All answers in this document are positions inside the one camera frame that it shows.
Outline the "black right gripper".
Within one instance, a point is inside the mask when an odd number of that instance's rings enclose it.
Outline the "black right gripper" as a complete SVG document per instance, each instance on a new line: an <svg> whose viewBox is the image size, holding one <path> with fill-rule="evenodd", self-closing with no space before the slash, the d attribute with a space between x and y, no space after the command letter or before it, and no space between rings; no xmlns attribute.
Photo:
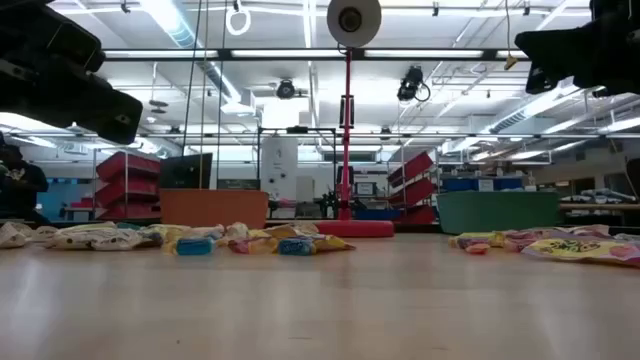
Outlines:
<svg viewBox="0 0 640 360"><path fill-rule="evenodd" d="M595 96L640 95L640 0L590 0L590 10L592 20L582 26L516 35L531 62L528 94L570 78Z"/></svg>

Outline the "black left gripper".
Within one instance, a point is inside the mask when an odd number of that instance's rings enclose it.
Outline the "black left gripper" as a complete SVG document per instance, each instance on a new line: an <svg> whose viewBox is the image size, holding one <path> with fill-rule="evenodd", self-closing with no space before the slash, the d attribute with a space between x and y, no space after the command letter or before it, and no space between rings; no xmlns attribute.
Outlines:
<svg viewBox="0 0 640 360"><path fill-rule="evenodd" d="M96 79L104 62L101 41L50 8L52 1L0 0L0 112L54 120L58 127L76 123L131 144L142 103Z"/></svg>

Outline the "red wrapped hard candy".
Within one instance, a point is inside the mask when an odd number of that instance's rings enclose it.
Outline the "red wrapped hard candy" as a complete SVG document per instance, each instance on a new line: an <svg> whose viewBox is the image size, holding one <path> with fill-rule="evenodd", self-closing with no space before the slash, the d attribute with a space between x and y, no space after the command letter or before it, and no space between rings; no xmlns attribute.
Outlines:
<svg viewBox="0 0 640 360"><path fill-rule="evenodd" d="M238 254L265 255L277 252L279 240L274 237L254 237L241 240L230 240L228 248Z"/></svg>
<svg viewBox="0 0 640 360"><path fill-rule="evenodd" d="M538 240L536 232L509 232L503 236L503 248L508 252L520 253L524 248Z"/></svg>

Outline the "red storage bin rack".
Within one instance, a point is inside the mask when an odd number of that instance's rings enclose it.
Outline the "red storage bin rack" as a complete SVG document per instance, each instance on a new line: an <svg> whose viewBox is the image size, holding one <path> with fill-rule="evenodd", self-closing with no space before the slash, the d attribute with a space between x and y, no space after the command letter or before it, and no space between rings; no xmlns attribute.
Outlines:
<svg viewBox="0 0 640 360"><path fill-rule="evenodd" d="M432 179L434 162L423 151L406 160L387 177L387 202L397 210L394 222L407 225L431 224L436 220L433 196L437 186Z"/></svg>
<svg viewBox="0 0 640 360"><path fill-rule="evenodd" d="M119 151L101 163L94 158L91 194L65 205L62 216L73 221L86 213L88 220L151 220L160 218L160 162Z"/></svg>

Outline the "black monitor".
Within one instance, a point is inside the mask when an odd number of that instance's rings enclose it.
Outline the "black monitor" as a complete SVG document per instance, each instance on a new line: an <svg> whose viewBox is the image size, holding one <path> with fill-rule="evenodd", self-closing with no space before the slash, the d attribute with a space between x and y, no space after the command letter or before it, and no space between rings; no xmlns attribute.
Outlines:
<svg viewBox="0 0 640 360"><path fill-rule="evenodd" d="M212 153L164 159L160 162L159 187L209 189L212 163Z"/></svg>

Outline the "blue partition panel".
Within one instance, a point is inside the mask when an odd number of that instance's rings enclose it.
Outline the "blue partition panel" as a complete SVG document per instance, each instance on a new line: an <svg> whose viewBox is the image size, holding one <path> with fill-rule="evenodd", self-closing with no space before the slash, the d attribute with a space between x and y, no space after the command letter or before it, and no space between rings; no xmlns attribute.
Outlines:
<svg viewBox="0 0 640 360"><path fill-rule="evenodd" d="M78 178L48 178L49 188L37 195L39 212L48 220L63 221L70 216L73 220L85 221L87 212L68 213L68 208L91 208L93 196L93 181Z"/></svg>

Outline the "person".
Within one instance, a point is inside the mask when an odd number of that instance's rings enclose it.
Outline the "person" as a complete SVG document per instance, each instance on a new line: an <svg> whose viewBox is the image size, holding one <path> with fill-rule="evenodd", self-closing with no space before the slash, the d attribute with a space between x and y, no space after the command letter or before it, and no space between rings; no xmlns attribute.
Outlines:
<svg viewBox="0 0 640 360"><path fill-rule="evenodd" d="M48 188L41 168L25 161L20 148L7 144L0 133L0 218L49 225L50 221L36 210L37 195Z"/></svg>

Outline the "orange plastic bin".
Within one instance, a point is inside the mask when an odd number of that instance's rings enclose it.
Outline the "orange plastic bin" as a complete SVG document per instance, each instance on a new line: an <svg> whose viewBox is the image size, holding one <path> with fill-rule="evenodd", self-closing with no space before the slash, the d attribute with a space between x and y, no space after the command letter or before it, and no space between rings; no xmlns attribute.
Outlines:
<svg viewBox="0 0 640 360"><path fill-rule="evenodd" d="M164 224L212 227L240 222L263 228L269 197L258 190L160 189L159 199Z"/></svg>

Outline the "blue storage bins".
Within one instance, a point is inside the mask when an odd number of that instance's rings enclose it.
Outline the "blue storage bins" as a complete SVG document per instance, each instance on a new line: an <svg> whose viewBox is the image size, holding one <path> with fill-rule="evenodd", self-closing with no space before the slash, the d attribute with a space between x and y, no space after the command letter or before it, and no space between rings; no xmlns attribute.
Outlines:
<svg viewBox="0 0 640 360"><path fill-rule="evenodd" d="M460 191L520 191L524 189L520 177L448 177L441 180L442 192Z"/></svg>

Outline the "wooden workbench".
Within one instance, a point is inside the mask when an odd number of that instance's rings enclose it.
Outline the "wooden workbench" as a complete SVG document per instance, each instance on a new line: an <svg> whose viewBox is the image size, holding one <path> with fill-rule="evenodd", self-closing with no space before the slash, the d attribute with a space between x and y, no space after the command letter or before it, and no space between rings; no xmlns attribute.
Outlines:
<svg viewBox="0 0 640 360"><path fill-rule="evenodd" d="M560 203L560 210L640 211L640 204Z"/></svg>

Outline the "teal green plastic bin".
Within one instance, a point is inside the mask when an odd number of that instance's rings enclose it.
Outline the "teal green plastic bin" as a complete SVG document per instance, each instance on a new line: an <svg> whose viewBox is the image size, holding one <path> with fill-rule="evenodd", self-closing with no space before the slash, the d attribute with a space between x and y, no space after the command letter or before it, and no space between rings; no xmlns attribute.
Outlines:
<svg viewBox="0 0 640 360"><path fill-rule="evenodd" d="M553 227L559 220L555 192L447 192L437 196L437 208L447 234Z"/></svg>

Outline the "white cabinet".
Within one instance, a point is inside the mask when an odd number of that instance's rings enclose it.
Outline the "white cabinet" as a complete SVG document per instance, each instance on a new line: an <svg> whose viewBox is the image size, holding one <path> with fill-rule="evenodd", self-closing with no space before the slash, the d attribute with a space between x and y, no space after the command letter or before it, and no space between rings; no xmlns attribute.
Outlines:
<svg viewBox="0 0 640 360"><path fill-rule="evenodd" d="M271 136L261 143L261 189L274 200L296 198L298 139Z"/></svg>

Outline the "red desk lamp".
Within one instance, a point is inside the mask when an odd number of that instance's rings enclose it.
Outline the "red desk lamp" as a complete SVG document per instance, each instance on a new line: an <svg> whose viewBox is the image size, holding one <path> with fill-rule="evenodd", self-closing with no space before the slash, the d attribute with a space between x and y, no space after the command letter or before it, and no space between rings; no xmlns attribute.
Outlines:
<svg viewBox="0 0 640 360"><path fill-rule="evenodd" d="M330 0L327 7L328 30L345 58L345 91L342 116L343 166L340 194L338 196L337 219L319 223L321 230L339 237L376 237L376 230L383 235L393 234L393 224L389 221L375 225L373 221L354 220L351 207L350 184L350 143L353 116L351 95L351 71L353 52L371 42L378 33L382 22L382 8L379 0Z"/></svg>

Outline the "black overhead frame beam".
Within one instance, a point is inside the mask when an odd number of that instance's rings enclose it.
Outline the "black overhead frame beam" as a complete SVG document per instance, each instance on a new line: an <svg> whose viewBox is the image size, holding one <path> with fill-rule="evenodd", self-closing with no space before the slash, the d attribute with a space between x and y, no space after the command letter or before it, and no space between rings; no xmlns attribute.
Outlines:
<svg viewBox="0 0 640 360"><path fill-rule="evenodd" d="M345 58L344 48L299 49L108 49L106 60L110 62L146 61L339 61ZM501 49L458 48L359 48L352 50L355 61L506 61L511 55L517 61L528 61L522 51Z"/></svg>

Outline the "black metal stand frame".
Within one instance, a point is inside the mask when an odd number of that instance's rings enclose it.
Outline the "black metal stand frame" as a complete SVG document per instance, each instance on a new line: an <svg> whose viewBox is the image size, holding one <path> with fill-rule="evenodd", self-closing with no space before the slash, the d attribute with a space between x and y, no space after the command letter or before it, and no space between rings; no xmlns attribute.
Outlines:
<svg viewBox="0 0 640 360"><path fill-rule="evenodd" d="M331 176L336 175L336 163L324 160L326 151L336 150L336 130L334 128L317 128L302 125L281 128L258 128L255 144L256 181L261 191L263 191L260 178L261 143L265 138L271 136L298 139L298 170L296 198L294 200L274 200L266 192L269 197L267 217L269 219L320 217L322 210L317 204L317 201L321 198L318 187L327 185L330 190L335 189L335 182L333 180L327 181L326 177L320 172L329 170Z"/></svg>

